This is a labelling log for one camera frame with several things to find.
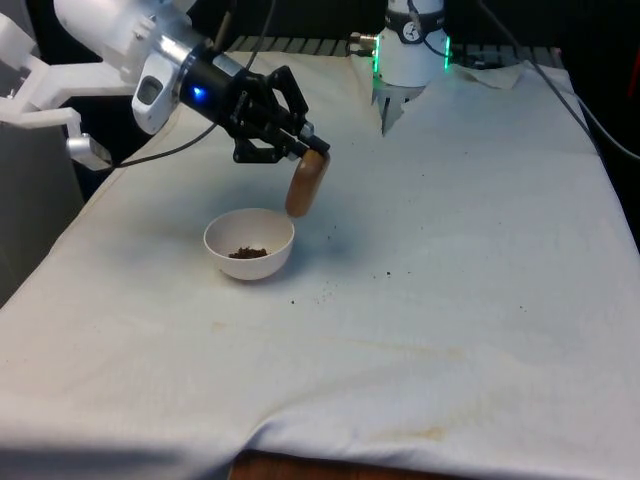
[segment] stain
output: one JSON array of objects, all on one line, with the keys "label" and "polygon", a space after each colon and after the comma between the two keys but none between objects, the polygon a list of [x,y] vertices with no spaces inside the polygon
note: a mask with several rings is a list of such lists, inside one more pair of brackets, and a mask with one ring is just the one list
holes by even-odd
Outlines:
[{"label": "stain", "polygon": [[464,360],[466,358],[464,350],[462,348],[455,347],[447,348],[447,356],[451,360]]},{"label": "stain", "polygon": [[442,427],[432,427],[429,430],[422,432],[422,435],[418,436],[423,436],[424,438],[433,440],[434,442],[441,442],[447,436],[447,431]]},{"label": "stain", "polygon": [[227,323],[221,322],[213,322],[213,326],[211,327],[214,332],[219,332],[221,330],[226,330],[229,325]]},{"label": "stain", "polygon": [[[316,305],[319,305],[321,301],[326,301],[327,296],[323,296],[322,298],[316,298],[313,301]],[[387,351],[395,351],[395,352],[406,352],[413,354],[420,354],[425,356],[431,356],[434,358],[441,358],[450,361],[462,361],[465,359],[464,351],[459,348],[436,348],[431,346],[424,345],[406,345],[401,343],[385,343],[385,342],[374,342],[370,340],[359,340],[354,338],[342,338],[342,337],[332,337],[332,336],[305,336],[305,335],[297,335],[296,333],[292,333],[289,330],[285,329],[277,329],[277,328],[262,328],[262,327],[254,327],[247,325],[232,325],[228,323],[214,322],[212,326],[212,330],[214,332],[219,332],[222,330],[228,330],[234,328],[236,330],[243,330],[246,332],[252,332],[259,335],[265,335],[268,337],[276,337],[276,338],[295,338],[298,341],[313,341],[313,342],[325,342],[325,343],[337,343],[337,344],[351,344],[364,348],[375,348],[379,350],[387,350]]]}]

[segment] white robotic arm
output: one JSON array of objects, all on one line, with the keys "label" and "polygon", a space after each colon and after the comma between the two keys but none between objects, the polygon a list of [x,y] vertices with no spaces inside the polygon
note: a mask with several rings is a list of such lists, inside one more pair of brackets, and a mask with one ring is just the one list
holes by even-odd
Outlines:
[{"label": "white robotic arm", "polygon": [[[103,59],[49,66],[31,55],[33,40],[0,15],[0,61],[24,72],[23,84],[0,97],[0,121],[24,128],[66,125],[71,157],[93,169],[110,166],[108,152],[82,134],[80,116],[59,109],[77,96],[133,95],[135,119],[157,133],[182,102],[222,126],[236,141],[239,163],[276,163],[329,145],[306,121],[308,107],[291,71],[253,74],[191,28],[196,0],[55,0],[62,26]],[[274,90],[282,92],[281,106]],[[256,148],[259,139],[273,148]]]}]

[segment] wire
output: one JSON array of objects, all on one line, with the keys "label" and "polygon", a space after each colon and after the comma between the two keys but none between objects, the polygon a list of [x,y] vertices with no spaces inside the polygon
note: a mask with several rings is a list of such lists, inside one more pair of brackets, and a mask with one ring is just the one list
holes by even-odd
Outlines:
[{"label": "wire", "polygon": [[[483,0],[476,0],[476,3],[480,7],[480,9],[487,15],[487,17],[495,24],[495,26],[498,27],[498,29],[505,35],[505,37],[507,37],[507,39],[509,40],[511,45],[516,49],[516,52],[524,52],[525,50],[523,49],[522,45],[518,42],[518,40],[516,40],[514,35],[511,33],[511,31],[489,9],[489,7],[487,7],[485,5],[484,1]],[[576,111],[573,108],[571,108],[571,105],[569,105],[569,103],[564,98],[562,93],[560,93],[560,90],[558,90],[558,88],[553,83],[553,80],[551,80],[551,78],[549,78],[549,76],[544,72],[542,67],[540,67],[540,65],[538,65],[538,63],[531,56],[529,56],[529,57],[530,58],[528,58],[527,60],[529,62],[531,62],[531,65],[533,65],[533,68],[538,73],[538,75],[540,75],[542,77],[542,79],[547,83],[547,85],[553,91],[553,93],[556,95],[556,97],[558,97],[558,99],[560,100],[562,105],[564,105],[564,107],[571,114],[571,116],[574,118],[574,120],[578,123],[578,125],[580,125],[580,127],[587,134],[589,139],[595,144],[595,141],[593,139],[593,136],[591,135],[591,131],[589,130],[589,127],[587,126],[587,124],[582,120],[582,118],[580,118],[580,116],[576,113]],[[633,153],[632,151],[630,151],[629,149],[624,147],[624,145],[622,145],[620,142],[618,142],[604,128],[604,126],[600,123],[600,121],[597,119],[597,117],[594,115],[594,113],[589,109],[589,107],[587,107],[587,104],[578,95],[575,95],[575,97],[576,97],[578,103],[582,106],[584,111],[587,113],[587,115],[591,118],[591,120],[593,120],[593,123],[596,125],[596,127],[598,127],[598,130],[600,130],[600,132],[607,138],[607,140],[609,140],[612,145],[614,145],[616,148],[618,148],[622,153],[627,155],[629,158],[640,162],[640,155],[637,155],[637,154]]]},{"label": "wire", "polygon": [[198,135],[196,138],[194,138],[193,140],[185,143],[184,145],[174,148],[173,150],[168,150],[166,152],[162,152],[162,153],[158,153],[156,155],[150,155],[148,157],[143,157],[143,158],[139,158],[137,160],[132,160],[130,162],[126,162],[126,163],[121,163],[120,165],[117,165],[114,168],[128,168],[128,167],[133,167],[134,165],[140,165],[141,163],[147,163],[147,162],[152,162],[154,160],[158,160],[160,158],[164,158],[164,157],[170,157],[171,155],[175,155],[176,153],[180,153],[185,151],[187,148],[191,148],[193,147],[196,143],[200,142],[201,140],[203,140],[205,137],[209,136],[209,134],[211,132],[213,132],[215,130],[215,128],[218,125],[216,123],[212,124],[209,128],[207,128],[204,132],[202,132],[200,135]]},{"label": "wire", "polygon": [[[496,17],[493,11],[491,11],[489,7],[485,5],[484,1],[476,0],[476,3],[480,7],[480,9],[485,13],[485,15],[489,18],[489,20],[491,20],[493,24],[498,28],[498,30],[500,30],[504,34],[504,36],[507,37],[511,45],[516,49],[516,52],[523,51],[523,48],[520,42],[516,40],[516,38],[511,33],[511,31],[500,21],[498,17]],[[569,111],[569,113],[574,118],[574,120],[578,122],[578,125],[580,125],[580,127],[584,130],[587,136],[591,138],[591,132],[589,131],[589,127],[587,127],[587,124],[584,123],[582,119],[578,116],[578,114],[573,111],[573,109],[571,108],[571,105],[569,105],[567,100],[562,96],[562,94],[553,84],[551,79],[547,76],[546,73],[544,73],[542,68],[540,68],[540,65],[538,65],[538,63],[533,58],[529,58],[528,60],[531,61],[531,64],[533,65],[533,68],[536,69],[536,72],[538,72],[538,75],[542,77],[542,79],[546,82],[549,88],[558,97],[562,105],[564,105],[564,107]]]},{"label": "wire", "polygon": [[[255,46],[253,48],[253,53],[251,54],[251,57],[249,58],[249,61],[247,62],[247,65],[245,67],[247,70],[251,69],[251,67],[253,66],[253,63],[255,62],[256,57],[258,56],[258,52],[260,52],[260,49],[262,48],[262,45],[264,44],[264,39],[265,39],[265,37],[267,35],[267,31],[269,30],[269,28],[271,26],[271,21],[273,20],[273,14],[274,14],[275,9],[276,9],[276,3],[277,3],[277,0],[271,0],[271,8],[269,9],[269,13],[267,14],[267,18],[265,19],[264,27],[262,28],[262,33],[260,34],[260,38],[258,39],[258,42],[255,44]],[[230,3],[230,7],[229,7],[230,11],[232,9],[235,11],[235,8],[234,8],[235,4],[236,4],[235,1],[232,1]],[[204,132],[202,132],[196,138],[194,138],[193,140],[191,140],[191,141],[189,141],[189,142],[185,143],[184,145],[181,145],[181,146],[179,146],[177,148],[174,148],[172,150],[168,150],[166,152],[158,153],[156,155],[150,155],[148,157],[143,157],[143,158],[139,158],[137,160],[132,160],[130,162],[121,163],[120,165],[114,166],[113,168],[114,169],[128,168],[128,167],[132,167],[134,165],[140,165],[141,163],[152,162],[154,160],[159,160],[161,158],[170,157],[170,156],[175,155],[177,153],[183,152],[183,151],[193,147],[196,143],[199,143],[202,140],[204,140],[206,137],[208,137],[211,134],[211,132],[213,132],[216,129],[217,126],[218,126],[218,124],[213,123],[209,128],[207,128]]]},{"label": "wire", "polygon": [[411,20],[413,21],[413,23],[416,25],[416,28],[418,29],[418,33],[420,34],[420,36],[423,37],[422,41],[427,46],[427,48],[433,54],[439,57],[452,59],[453,55],[447,55],[444,52],[440,52],[436,50],[435,48],[433,48],[433,45],[429,43],[429,40],[427,40],[428,35],[424,35],[424,33],[422,32],[422,23],[420,22],[420,12],[416,8],[415,3],[413,3],[413,0],[407,0],[407,7],[409,7],[409,16],[411,17]]},{"label": "wire", "polygon": [[435,48],[433,48],[433,46],[429,43],[429,40],[427,40],[427,36],[425,35],[424,40],[423,40],[424,44],[427,46],[427,48],[429,50],[431,50],[432,53],[436,54],[439,57],[442,58],[448,58],[448,59],[453,59],[453,55],[447,55],[446,53],[443,52],[439,52],[438,50],[436,50]]},{"label": "wire", "polygon": [[253,66],[253,62],[256,60],[256,57],[258,56],[258,52],[260,51],[260,49],[262,48],[262,44],[264,43],[264,39],[267,36],[267,31],[269,30],[269,28],[271,27],[271,21],[273,20],[273,14],[276,11],[276,4],[277,4],[277,0],[271,0],[271,8],[269,9],[269,13],[267,14],[267,18],[264,22],[264,27],[262,28],[262,32],[260,33],[260,38],[258,39],[258,43],[256,43],[254,49],[253,49],[253,53],[251,54],[251,58],[249,59],[249,62],[247,63],[247,70],[249,70],[252,66]]}]

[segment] black cable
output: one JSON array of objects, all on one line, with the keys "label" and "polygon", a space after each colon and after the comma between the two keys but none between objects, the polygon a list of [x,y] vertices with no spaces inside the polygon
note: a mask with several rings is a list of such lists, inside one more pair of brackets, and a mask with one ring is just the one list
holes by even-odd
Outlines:
[{"label": "black cable", "polygon": [[429,50],[431,50],[432,53],[436,54],[439,57],[442,58],[448,58],[449,60],[453,59],[453,55],[447,55],[446,53],[443,52],[439,52],[438,50],[436,50],[435,48],[433,48],[433,46],[429,43],[429,40],[427,40],[427,36],[424,36],[424,40],[423,40],[424,44],[427,46],[427,48]]},{"label": "black cable", "polygon": [[143,158],[139,158],[137,160],[132,160],[130,162],[126,162],[126,163],[121,163],[120,165],[115,166],[114,168],[128,168],[128,167],[133,167],[134,165],[139,165],[141,163],[147,163],[147,162],[152,162],[154,160],[158,160],[160,158],[164,158],[164,157],[170,157],[171,155],[175,155],[176,153],[180,153],[183,152],[184,150],[186,150],[187,148],[191,148],[193,147],[196,143],[200,142],[201,140],[203,140],[205,137],[209,136],[209,134],[211,132],[213,132],[216,127],[218,125],[216,123],[212,124],[209,128],[207,128],[204,132],[202,132],[200,135],[198,135],[196,138],[194,138],[193,140],[185,143],[184,145],[181,145],[177,148],[174,148],[173,150],[168,150],[166,152],[162,152],[162,153],[158,153],[156,155],[150,155],[148,157],[143,157]]},{"label": "black cable", "polygon": [[247,66],[246,66],[247,70],[249,70],[253,66],[253,62],[256,60],[256,57],[258,56],[258,52],[262,48],[262,44],[264,43],[264,39],[267,36],[267,31],[271,27],[271,21],[273,20],[273,14],[276,11],[276,3],[278,3],[277,0],[271,0],[271,8],[269,8],[269,13],[267,14],[267,18],[266,18],[266,20],[264,22],[264,27],[262,27],[262,32],[260,33],[260,38],[258,39],[258,43],[256,43],[256,46],[253,49],[253,53],[251,54],[251,58],[249,59],[249,62],[247,63]]},{"label": "black cable", "polygon": [[418,33],[420,34],[420,36],[423,37],[422,41],[427,46],[427,48],[432,53],[434,53],[435,55],[437,55],[439,57],[452,59],[453,55],[447,55],[446,53],[440,52],[440,51],[436,50],[435,48],[433,48],[433,45],[431,45],[429,43],[429,40],[427,40],[427,36],[428,35],[424,35],[423,34],[423,32],[422,32],[422,24],[420,23],[420,12],[416,8],[415,3],[413,3],[413,0],[407,0],[407,6],[409,7],[409,12],[410,12],[411,19],[413,20],[413,23],[416,25],[416,28],[418,29]]},{"label": "black cable", "polygon": [[[476,3],[478,4],[478,7],[480,7],[480,10],[482,10],[484,12],[484,14],[489,18],[489,20],[491,20],[491,22],[493,22],[493,24],[498,28],[498,30],[500,30],[504,34],[504,36],[507,38],[507,40],[509,40],[509,43],[511,43],[511,45],[516,49],[516,52],[524,52],[525,50],[522,47],[522,45],[520,44],[520,42],[518,42],[518,40],[515,38],[515,36],[500,21],[500,19],[495,15],[495,13],[493,13],[493,11],[491,11],[491,9],[489,9],[489,7],[487,7],[485,5],[484,1],[483,0],[476,0]],[[571,114],[573,119],[578,123],[578,125],[580,125],[582,130],[584,130],[584,132],[591,139],[591,141],[593,141],[593,137],[591,136],[591,131],[589,130],[589,127],[587,126],[587,124],[585,122],[583,122],[582,119],[580,118],[580,116],[573,110],[573,108],[571,108],[571,105],[569,105],[569,103],[564,98],[562,93],[560,93],[560,91],[556,88],[556,86],[553,84],[553,82],[547,76],[547,74],[544,73],[544,70],[542,70],[542,68],[540,68],[540,65],[538,65],[538,62],[536,62],[535,59],[532,56],[530,56],[530,58],[528,58],[528,60],[533,65],[533,68],[535,68],[536,72],[538,72],[538,75],[540,75],[542,77],[542,79],[546,82],[546,84],[549,86],[551,91],[556,95],[556,97],[558,97],[558,99],[560,100],[562,105],[564,105],[564,107],[567,109],[567,111]]]},{"label": "black cable", "polygon": [[[249,61],[247,62],[246,65],[246,69],[249,70],[252,66],[253,63],[256,60],[256,57],[258,56],[258,52],[260,52],[260,49],[262,48],[262,45],[264,44],[264,39],[267,35],[267,31],[269,30],[269,28],[271,27],[271,21],[273,20],[273,14],[275,12],[276,9],[276,3],[277,0],[271,0],[271,8],[269,9],[269,13],[267,15],[267,18],[265,19],[264,22],[264,27],[262,28],[262,33],[260,34],[260,38],[258,39],[258,42],[256,43],[255,47],[253,48],[253,53],[251,54],[251,58],[249,58]],[[170,157],[172,155],[175,155],[177,153],[183,152],[185,150],[187,150],[188,148],[193,147],[196,143],[201,142],[202,140],[204,140],[206,137],[208,137],[211,132],[213,132],[216,127],[218,125],[216,123],[213,123],[209,128],[207,128],[204,132],[202,132],[200,135],[198,135],[196,138],[194,138],[193,140],[185,143],[184,145],[181,145],[177,148],[174,148],[172,150],[168,150],[166,152],[162,152],[162,153],[158,153],[155,155],[150,155],[148,157],[143,157],[143,158],[139,158],[137,160],[132,160],[130,162],[126,162],[126,163],[121,163],[120,165],[114,166],[114,169],[121,169],[121,168],[128,168],[128,167],[132,167],[134,165],[140,165],[141,163],[147,163],[147,162],[152,162],[154,160],[159,160],[161,158],[165,158],[165,157]]]}]

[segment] white cloth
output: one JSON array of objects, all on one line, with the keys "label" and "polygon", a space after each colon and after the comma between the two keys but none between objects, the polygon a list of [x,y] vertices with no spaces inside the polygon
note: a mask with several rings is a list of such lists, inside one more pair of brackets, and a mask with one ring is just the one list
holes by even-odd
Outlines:
[{"label": "white cloth", "polygon": [[[218,131],[114,175],[0,312],[0,478],[199,478],[245,447],[637,478],[640,262],[544,83],[444,75],[382,138],[348,60],[256,68],[281,64],[333,153],[288,266],[232,281],[202,234],[282,209],[293,165]],[[204,128],[183,110],[154,150]]]}]

